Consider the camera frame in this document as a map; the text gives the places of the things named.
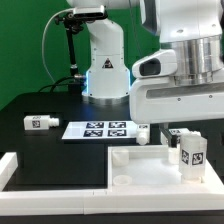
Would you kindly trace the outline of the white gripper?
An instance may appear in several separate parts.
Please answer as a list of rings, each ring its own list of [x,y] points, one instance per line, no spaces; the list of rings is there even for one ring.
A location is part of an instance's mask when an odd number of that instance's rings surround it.
[[[177,147],[170,122],[224,118],[224,70],[208,84],[177,87],[169,76],[137,79],[130,92],[130,117],[136,124],[159,125],[160,141]]]

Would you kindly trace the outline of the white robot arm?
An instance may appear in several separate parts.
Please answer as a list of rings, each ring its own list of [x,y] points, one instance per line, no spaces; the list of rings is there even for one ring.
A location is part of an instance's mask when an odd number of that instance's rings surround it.
[[[71,122],[66,140],[133,137],[149,141],[153,124],[224,117],[221,17],[224,0],[67,0],[86,21],[91,65],[82,96],[92,103],[129,101],[127,122]],[[107,11],[136,7],[139,57],[124,65],[122,28]]]

